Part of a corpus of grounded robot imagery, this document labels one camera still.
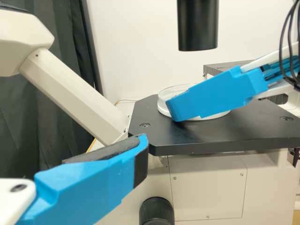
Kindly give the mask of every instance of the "petri dish lid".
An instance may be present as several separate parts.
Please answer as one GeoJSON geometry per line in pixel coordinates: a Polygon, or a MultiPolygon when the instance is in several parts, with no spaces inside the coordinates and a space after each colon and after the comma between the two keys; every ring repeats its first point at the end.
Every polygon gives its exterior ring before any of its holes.
{"type": "MultiPolygon", "coordinates": [[[[180,85],[176,85],[176,86],[171,86],[171,87],[167,87],[163,90],[161,90],[158,93],[158,100],[157,100],[157,109],[158,111],[167,116],[167,117],[171,117],[171,114],[169,112],[169,109],[166,105],[166,101],[173,98],[176,95],[179,95],[183,92],[185,92],[186,90],[188,90],[191,86],[195,85],[193,84],[180,84],[180,85]]],[[[225,116],[229,113],[230,111],[226,111],[226,112],[221,112],[221,113],[217,113],[214,114],[212,116],[208,116],[208,117],[204,117],[201,118],[200,116],[191,118],[189,120],[212,120],[212,119],[216,119],[216,118],[220,118],[222,116],[225,116]]]]}

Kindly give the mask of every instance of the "dark curtain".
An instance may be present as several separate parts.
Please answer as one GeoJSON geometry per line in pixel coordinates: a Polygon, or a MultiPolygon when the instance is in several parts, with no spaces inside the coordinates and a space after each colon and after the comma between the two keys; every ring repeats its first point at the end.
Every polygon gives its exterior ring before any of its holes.
{"type": "MultiPolygon", "coordinates": [[[[50,51],[94,86],[80,0],[0,1],[38,17],[55,36],[50,51]]],[[[22,75],[0,77],[0,177],[32,178],[85,152],[91,141],[87,131],[22,75]]]]}

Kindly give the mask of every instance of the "screw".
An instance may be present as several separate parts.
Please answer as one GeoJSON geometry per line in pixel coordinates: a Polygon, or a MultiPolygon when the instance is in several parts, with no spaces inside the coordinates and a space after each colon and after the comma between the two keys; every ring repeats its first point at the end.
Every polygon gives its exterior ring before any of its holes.
{"type": "Polygon", "coordinates": [[[294,120],[292,117],[289,116],[282,116],[280,117],[282,120],[288,121],[288,120],[294,120]]]}
{"type": "Polygon", "coordinates": [[[150,126],[151,126],[151,124],[149,124],[149,123],[142,123],[142,124],[140,124],[140,127],[143,127],[143,128],[148,128],[150,126]]]}
{"type": "Polygon", "coordinates": [[[18,184],[16,186],[14,186],[12,189],[10,189],[10,192],[18,192],[18,191],[22,191],[23,189],[25,189],[27,187],[26,184],[18,184]]]}

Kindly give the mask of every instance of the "black microscope stage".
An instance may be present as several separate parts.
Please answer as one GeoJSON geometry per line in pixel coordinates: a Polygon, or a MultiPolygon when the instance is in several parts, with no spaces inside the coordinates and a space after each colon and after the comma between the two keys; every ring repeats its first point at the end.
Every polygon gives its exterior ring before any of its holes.
{"type": "Polygon", "coordinates": [[[130,135],[146,133],[155,156],[214,154],[300,146],[300,118],[269,100],[253,100],[213,120],[174,122],[157,95],[135,103],[130,135]]]}

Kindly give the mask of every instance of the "black knob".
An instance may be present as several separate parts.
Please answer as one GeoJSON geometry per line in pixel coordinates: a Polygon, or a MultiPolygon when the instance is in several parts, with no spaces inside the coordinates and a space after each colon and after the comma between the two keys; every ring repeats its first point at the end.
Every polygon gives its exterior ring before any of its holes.
{"type": "Polygon", "coordinates": [[[147,199],[140,207],[140,225],[175,225],[172,205],[161,197],[147,199]]]}

